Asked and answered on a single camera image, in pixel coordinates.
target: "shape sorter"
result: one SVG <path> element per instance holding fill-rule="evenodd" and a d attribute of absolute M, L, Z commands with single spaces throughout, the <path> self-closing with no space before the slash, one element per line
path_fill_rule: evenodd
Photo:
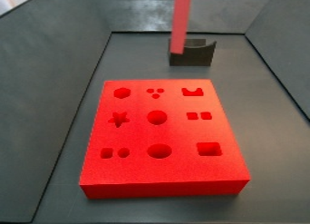
<path fill-rule="evenodd" d="M 248 181 L 209 80 L 105 82 L 80 177 L 88 199 L 237 194 Z"/>

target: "black holder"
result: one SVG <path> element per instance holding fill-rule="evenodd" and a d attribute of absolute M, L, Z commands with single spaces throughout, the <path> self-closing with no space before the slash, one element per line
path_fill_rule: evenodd
<path fill-rule="evenodd" d="M 183 54 L 169 53 L 171 66 L 209 66 L 216 41 L 205 44 L 205 39 L 187 39 Z"/>

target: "table surface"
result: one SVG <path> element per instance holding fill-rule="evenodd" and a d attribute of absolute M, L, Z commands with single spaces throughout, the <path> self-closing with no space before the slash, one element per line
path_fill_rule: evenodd
<path fill-rule="evenodd" d="M 243 35 L 217 42 L 211 67 L 169 67 L 168 34 L 112 34 L 33 223 L 308 222 L 308 121 Z M 78 187 L 105 80 L 211 79 L 251 172 L 237 196 L 88 200 Z"/>

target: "red post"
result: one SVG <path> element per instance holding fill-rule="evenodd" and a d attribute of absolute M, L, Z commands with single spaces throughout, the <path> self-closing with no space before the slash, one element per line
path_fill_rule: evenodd
<path fill-rule="evenodd" d="M 187 38 L 189 0 L 173 0 L 173 22 L 169 51 L 181 54 Z"/>

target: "square hole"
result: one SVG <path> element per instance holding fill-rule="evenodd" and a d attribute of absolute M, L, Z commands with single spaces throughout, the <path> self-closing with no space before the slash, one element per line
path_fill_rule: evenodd
<path fill-rule="evenodd" d="M 197 120 L 199 115 L 195 112 L 187 112 L 187 119 L 188 120 Z"/>
<path fill-rule="evenodd" d="M 209 112 L 201 112 L 200 113 L 200 118 L 203 120 L 211 120 L 212 119 L 211 113 Z"/>
<path fill-rule="evenodd" d="M 100 152 L 101 159 L 109 159 L 112 157 L 112 148 L 102 148 Z"/>
<path fill-rule="evenodd" d="M 199 156 L 219 156 L 221 155 L 220 145 L 217 142 L 197 142 Z"/>

